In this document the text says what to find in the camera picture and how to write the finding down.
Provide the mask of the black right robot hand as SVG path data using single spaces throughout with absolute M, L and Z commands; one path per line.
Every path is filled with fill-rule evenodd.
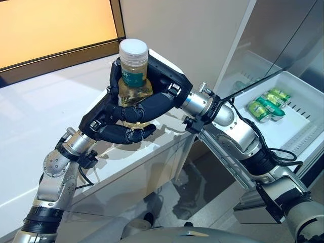
M 147 66 L 147 78 L 153 88 L 152 96 L 145 98 L 135 107 L 118 106 L 117 96 L 121 89 L 118 80 L 121 77 L 121 61 L 117 58 L 111 66 L 110 102 L 105 108 L 108 124 L 114 124 L 118 120 L 129 123 L 152 121 L 174 107 L 181 107 L 193 88 L 180 68 L 153 49 L 149 49 Z

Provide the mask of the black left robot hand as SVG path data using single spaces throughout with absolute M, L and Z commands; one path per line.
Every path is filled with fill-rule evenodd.
M 118 125 L 117 122 L 137 123 L 144 116 L 144 111 L 136 107 L 118 106 L 117 96 L 109 89 L 102 92 L 102 96 L 79 124 L 79 129 L 88 137 L 96 141 L 106 141 L 115 144 L 138 143 L 151 136 L 156 126 L 149 124 L 142 129 L 130 129 Z

